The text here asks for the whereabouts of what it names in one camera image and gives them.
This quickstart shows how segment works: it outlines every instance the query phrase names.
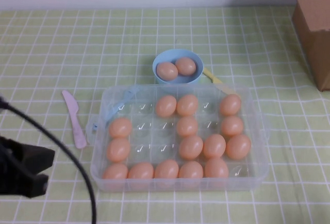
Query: egg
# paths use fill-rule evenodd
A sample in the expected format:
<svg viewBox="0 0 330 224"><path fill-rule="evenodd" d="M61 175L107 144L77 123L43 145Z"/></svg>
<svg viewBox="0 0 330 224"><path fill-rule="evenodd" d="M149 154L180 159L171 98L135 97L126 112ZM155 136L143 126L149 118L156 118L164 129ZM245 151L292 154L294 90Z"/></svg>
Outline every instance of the egg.
<svg viewBox="0 0 330 224"><path fill-rule="evenodd" d="M220 158L226 149L226 141L222 135L212 134L204 142L203 153L206 158Z"/></svg>
<svg viewBox="0 0 330 224"><path fill-rule="evenodd" d="M176 110L176 99L171 95L163 96L156 104L156 114L165 118L171 116Z"/></svg>
<svg viewBox="0 0 330 224"><path fill-rule="evenodd" d="M128 173L129 179L152 179L154 167L148 162L140 162L134 165Z"/></svg>
<svg viewBox="0 0 330 224"><path fill-rule="evenodd" d="M251 149L251 141L246 135L232 137L226 146L226 154L231 159L243 159Z"/></svg>
<svg viewBox="0 0 330 224"><path fill-rule="evenodd" d="M163 62L158 64L156 73L163 81L172 81L178 75L176 66L170 62Z"/></svg>
<svg viewBox="0 0 330 224"><path fill-rule="evenodd" d="M188 94L179 99L176 111L180 116L191 116L198 109L198 99L195 95Z"/></svg>
<svg viewBox="0 0 330 224"><path fill-rule="evenodd" d="M198 130L198 123L192 116L182 117L176 124L176 131L179 136L186 137L195 135Z"/></svg>
<svg viewBox="0 0 330 224"><path fill-rule="evenodd" d="M156 179L175 179L179 174L179 165L173 159L161 162L155 169Z"/></svg>
<svg viewBox="0 0 330 224"><path fill-rule="evenodd" d="M188 57L180 58L175 62L175 65L177 67L179 74L183 76L190 76L194 74L194 72L196 72L195 62Z"/></svg>
<svg viewBox="0 0 330 224"><path fill-rule="evenodd" d="M125 138L132 131L132 123L127 118L117 118L109 126L109 135L112 138Z"/></svg>
<svg viewBox="0 0 330 224"><path fill-rule="evenodd" d="M197 158L203 150L203 140L197 135L184 138L179 146L179 154L182 158L192 160Z"/></svg>
<svg viewBox="0 0 330 224"><path fill-rule="evenodd" d="M232 116L237 114L242 105L240 97L236 94L229 94L220 103L220 114L224 116Z"/></svg>
<svg viewBox="0 0 330 224"><path fill-rule="evenodd" d="M183 164L179 171L179 178L201 179L203 177L203 167L196 161L189 161Z"/></svg>
<svg viewBox="0 0 330 224"><path fill-rule="evenodd" d="M108 145L107 158L112 162L120 162L128 157L129 152L129 141L125 138L116 138Z"/></svg>
<svg viewBox="0 0 330 224"><path fill-rule="evenodd" d="M210 158L205 164L205 177L227 178L229 170L226 162L221 158Z"/></svg>
<svg viewBox="0 0 330 224"><path fill-rule="evenodd" d="M221 133L225 136L239 135L243 132L243 121L237 116L229 116L221 122Z"/></svg>
<svg viewBox="0 0 330 224"><path fill-rule="evenodd" d="M127 179L128 168L124 164L110 165L103 173L103 179Z"/></svg>

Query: cardboard box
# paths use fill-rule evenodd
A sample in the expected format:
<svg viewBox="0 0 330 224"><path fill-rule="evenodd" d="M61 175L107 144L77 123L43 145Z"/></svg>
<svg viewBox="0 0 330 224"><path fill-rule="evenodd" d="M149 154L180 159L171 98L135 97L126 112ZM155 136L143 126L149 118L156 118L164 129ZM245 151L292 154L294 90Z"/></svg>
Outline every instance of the cardboard box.
<svg viewBox="0 0 330 224"><path fill-rule="evenodd" d="M317 88L330 90L330 0L297 0L292 16Z"/></svg>

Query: toy knife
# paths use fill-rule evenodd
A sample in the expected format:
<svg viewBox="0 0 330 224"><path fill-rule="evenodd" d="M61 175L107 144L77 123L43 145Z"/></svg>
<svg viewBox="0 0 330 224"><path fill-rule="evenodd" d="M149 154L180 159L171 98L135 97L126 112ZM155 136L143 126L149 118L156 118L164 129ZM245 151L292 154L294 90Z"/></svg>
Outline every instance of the toy knife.
<svg viewBox="0 0 330 224"><path fill-rule="evenodd" d="M71 123L72 123L73 138L76 148L78 149L84 148L87 145L87 142L77 118L77 113L79 109L78 103L68 91L64 90L62 91L62 94L68 106Z"/></svg>

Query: light blue bowl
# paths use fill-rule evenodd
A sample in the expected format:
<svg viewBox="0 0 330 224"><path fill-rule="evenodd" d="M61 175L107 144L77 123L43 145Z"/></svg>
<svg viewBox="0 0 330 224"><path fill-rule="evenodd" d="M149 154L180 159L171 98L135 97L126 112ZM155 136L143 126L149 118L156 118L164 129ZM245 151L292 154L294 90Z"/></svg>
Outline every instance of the light blue bowl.
<svg viewBox="0 0 330 224"><path fill-rule="evenodd" d="M189 57L192 59L195 64L196 64L196 72L193 75L190 76L183 76L183 75L178 75L177 78L175 78L172 81L163 81L156 72L157 65L162 63L162 62L171 62L175 64L176 60L180 59L181 57ZM154 59L153 62L153 71L154 75L157 79L157 82L159 84L192 84L192 83L197 83L202 74L203 74L203 69L204 69L204 64L200 57L195 54L194 52L191 52L189 50L166 50Z"/></svg>

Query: egg storage container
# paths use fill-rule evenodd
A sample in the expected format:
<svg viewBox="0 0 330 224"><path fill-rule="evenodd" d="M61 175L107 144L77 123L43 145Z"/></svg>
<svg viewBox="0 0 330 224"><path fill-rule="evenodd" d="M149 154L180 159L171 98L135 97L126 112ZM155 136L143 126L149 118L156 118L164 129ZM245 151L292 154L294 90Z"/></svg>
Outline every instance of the egg storage container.
<svg viewBox="0 0 330 224"><path fill-rule="evenodd" d="M174 159L179 166L186 161L178 154L182 140L176 133L179 116L159 118L155 114L157 101L172 95L177 100L186 94L194 94L199 100L195 113L198 121L198 135L205 141L211 134L220 133L223 116L219 104L226 96L215 84L177 85L134 85L111 87L103 92L98 117L91 116L87 124L87 136L94 145L91 175L103 191L160 191L160 190L249 190L260 185L268 174L268 159L265 150L267 127L262 115L255 111L252 96L247 88L231 86L241 96L242 107L238 116L244 122L244 131L251 139L249 154L240 161L222 158L229 169L228 178L202 179L150 179L150 180L105 180L105 169L111 164L106 150L111 138L108 127L119 117L131 120L132 133L129 136L130 154L124 163L131 168L139 162L150 162L154 168L165 159ZM205 159L200 155L196 161L202 166Z"/></svg>

